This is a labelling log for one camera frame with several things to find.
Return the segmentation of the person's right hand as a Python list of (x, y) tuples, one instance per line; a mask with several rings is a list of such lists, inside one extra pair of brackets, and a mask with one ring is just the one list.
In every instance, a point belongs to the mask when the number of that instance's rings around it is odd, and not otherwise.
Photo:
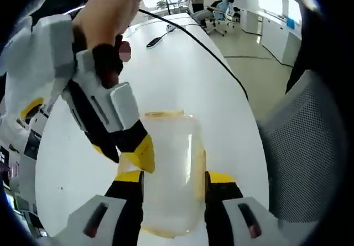
[(96, 74), (106, 89), (118, 83), (122, 64), (131, 59), (131, 46), (122, 34), (138, 8), (139, 0), (88, 0), (74, 18), (83, 47), (98, 57)]

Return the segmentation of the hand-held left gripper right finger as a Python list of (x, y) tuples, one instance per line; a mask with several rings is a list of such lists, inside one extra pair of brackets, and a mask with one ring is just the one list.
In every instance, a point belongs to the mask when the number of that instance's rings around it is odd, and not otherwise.
[(277, 219), (253, 197), (244, 198), (230, 175), (205, 173), (209, 242), (279, 242)]

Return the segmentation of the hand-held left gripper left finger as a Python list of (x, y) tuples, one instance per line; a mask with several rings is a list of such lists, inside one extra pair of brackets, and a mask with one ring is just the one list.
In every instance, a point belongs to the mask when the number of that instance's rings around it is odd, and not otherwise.
[(142, 171), (114, 181), (105, 196), (96, 195), (71, 213), (51, 245), (137, 245), (143, 220)]

